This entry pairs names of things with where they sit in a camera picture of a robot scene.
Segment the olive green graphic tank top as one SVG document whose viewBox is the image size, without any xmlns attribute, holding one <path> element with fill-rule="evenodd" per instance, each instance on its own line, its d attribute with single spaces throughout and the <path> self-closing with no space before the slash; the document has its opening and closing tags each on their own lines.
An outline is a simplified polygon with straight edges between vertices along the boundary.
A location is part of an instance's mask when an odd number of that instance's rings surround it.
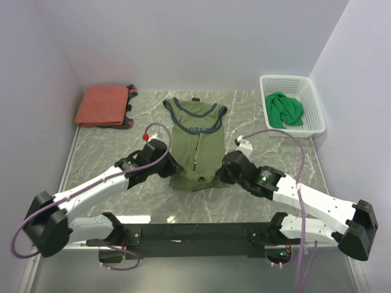
<svg viewBox="0 0 391 293">
<path fill-rule="evenodd" d="M 166 99 L 163 106 L 173 122 L 171 155 L 183 168 L 170 177 L 173 190 L 225 188 L 216 172 L 225 155 L 223 118 L 227 107 L 192 99 Z"/>
</svg>

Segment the bright green tank top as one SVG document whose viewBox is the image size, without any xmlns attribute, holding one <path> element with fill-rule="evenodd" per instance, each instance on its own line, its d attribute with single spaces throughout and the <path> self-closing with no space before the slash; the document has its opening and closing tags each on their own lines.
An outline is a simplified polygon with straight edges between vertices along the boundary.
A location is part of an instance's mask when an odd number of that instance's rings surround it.
<svg viewBox="0 0 391 293">
<path fill-rule="evenodd" d="M 272 128 L 285 129 L 284 125 L 302 126 L 304 108 L 300 101 L 282 92 L 275 92 L 265 98 L 268 121 Z"/>
</svg>

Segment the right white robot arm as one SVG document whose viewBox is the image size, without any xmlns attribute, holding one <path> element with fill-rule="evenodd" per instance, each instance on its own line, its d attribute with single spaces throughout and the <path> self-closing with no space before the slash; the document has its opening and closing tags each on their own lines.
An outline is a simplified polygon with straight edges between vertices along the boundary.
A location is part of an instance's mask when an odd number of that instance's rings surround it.
<svg viewBox="0 0 391 293">
<path fill-rule="evenodd" d="M 324 194 L 297 183 L 284 172 L 257 167 L 240 151 L 224 156 L 217 177 L 227 184 L 237 184 L 256 197 L 300 209 L 311 215 L 303 228 L 303 218 L 287 215 L 282 222 L 268 228 L 271 241 L 281 244 L 285 239 L 304 236 L 307 241 L 337 244 L 345 255 L 367 261 L 378 230 L 372 205 L 364 200 L 353 203 Z"/>
</svg>

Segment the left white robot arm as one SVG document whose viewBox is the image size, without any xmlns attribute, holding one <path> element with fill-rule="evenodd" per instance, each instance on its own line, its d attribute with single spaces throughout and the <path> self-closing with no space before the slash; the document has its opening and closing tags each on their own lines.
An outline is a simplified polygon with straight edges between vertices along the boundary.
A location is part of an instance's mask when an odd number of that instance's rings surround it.
<svg viewBox="0 0 391 293">
<path fill-rule="evenodd" d="M 146 181 L 151 175 L 167 178 L 181 171 L 168 146 L 151 139 L 143 149 L 119 159 L 88 182 L 55 195 L 47 192 L 36 195 L 26 214 L 23 231 L 44 257 L 53 256 L 67 244 L 78 241 L 96 239 L 108 245 L 121 245 L 127 241 L 127 235 L 113 213 L 86 218 L 80 215 L 111 195 Z"/>
</svg>

